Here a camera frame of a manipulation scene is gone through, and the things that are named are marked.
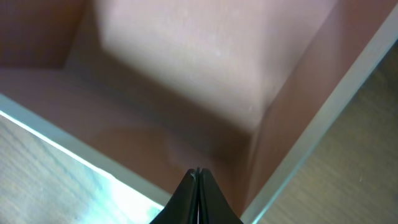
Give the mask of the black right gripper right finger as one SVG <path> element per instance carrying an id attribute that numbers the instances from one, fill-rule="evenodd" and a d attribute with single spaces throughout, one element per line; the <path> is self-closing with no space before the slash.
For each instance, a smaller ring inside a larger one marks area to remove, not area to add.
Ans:
<path id="1" fill-rule="evenodd" d="M 209 169 L 200 172 L 199 194 L 199 224 L 243 224 L 229 206 Z"/>

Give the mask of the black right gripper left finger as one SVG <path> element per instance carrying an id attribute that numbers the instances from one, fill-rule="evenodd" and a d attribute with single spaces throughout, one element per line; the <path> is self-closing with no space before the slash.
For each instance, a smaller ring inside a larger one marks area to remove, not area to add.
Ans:
<path id="1" fill-rule="evenodd" d="M 199 169 L 189 169 L 164 209 L 150 224 L 196 224 Z"/>

